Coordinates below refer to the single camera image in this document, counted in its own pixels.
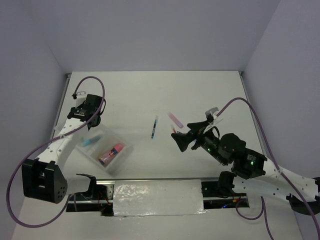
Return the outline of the blue highlighter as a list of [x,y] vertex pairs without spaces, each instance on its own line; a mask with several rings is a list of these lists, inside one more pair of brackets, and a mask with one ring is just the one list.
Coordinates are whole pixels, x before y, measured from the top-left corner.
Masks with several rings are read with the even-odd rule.
[[85,140],[83,141],[83,146],[84,146],[84,147],[87,147],[87,146],[89,146],[89,145],[91,145],[91,144],[96,143],[96,142],[99,141],[100,139],[101,139],[101,137],[100,137],[99,135],[94,136],[94,137],[91,137],[91,138],[88,138],[88,139],[85,139]]

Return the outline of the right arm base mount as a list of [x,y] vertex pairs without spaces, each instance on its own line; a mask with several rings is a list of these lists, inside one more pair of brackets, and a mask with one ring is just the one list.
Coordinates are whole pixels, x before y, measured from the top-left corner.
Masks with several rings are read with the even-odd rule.
[[235,209],[249,208],[249,202],[245,193],[232,193],[218,188],[217,180],[201,181],[201,193],[203,197],[203,208],[213,209]]

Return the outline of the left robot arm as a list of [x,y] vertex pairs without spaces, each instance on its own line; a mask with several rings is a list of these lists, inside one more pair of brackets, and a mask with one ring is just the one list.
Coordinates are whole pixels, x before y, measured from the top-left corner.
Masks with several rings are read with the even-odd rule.
[[58,204],[67,195],[80,193],[88,200],[97,196],[96,177],[85,173],[65,176],[63,169],[82,138],[100,124],[100,106],[104,103],[101,96],[88,94],[80,105],[70,109],[57,140],[35,159],[27,159],[22,164],[25,197]]

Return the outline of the blue pen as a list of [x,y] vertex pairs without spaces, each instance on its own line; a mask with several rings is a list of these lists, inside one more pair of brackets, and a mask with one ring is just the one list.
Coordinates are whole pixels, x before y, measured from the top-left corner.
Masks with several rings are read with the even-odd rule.
[[155,116],[155,119],[154,119],[154,122],[153,122],[153,127],[152,127],[152,132],[151,132],[151,139],[154,139],[154,136],[155,136],[155,131],[156,131],[156,127],[157,127],[157,123],[158,123],[158,120],[159,120],[159,116],[156,115]]

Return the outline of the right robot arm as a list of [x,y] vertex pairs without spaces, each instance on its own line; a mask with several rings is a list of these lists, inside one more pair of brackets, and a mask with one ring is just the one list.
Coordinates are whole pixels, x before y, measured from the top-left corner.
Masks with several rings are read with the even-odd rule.
[[181,152],[190,144],[192,150],[202,148],[222,166],[230,170],[219,174],[213,190],[220,197],[257,194],[290,205],[303,215],[320,212],[320,179],[298,175],[276,166],[265,155],[246,147],[234,133],[220,135],[216,126],[207,130],[208,121],[189,123],[187,133],[173,132],[171,137]]

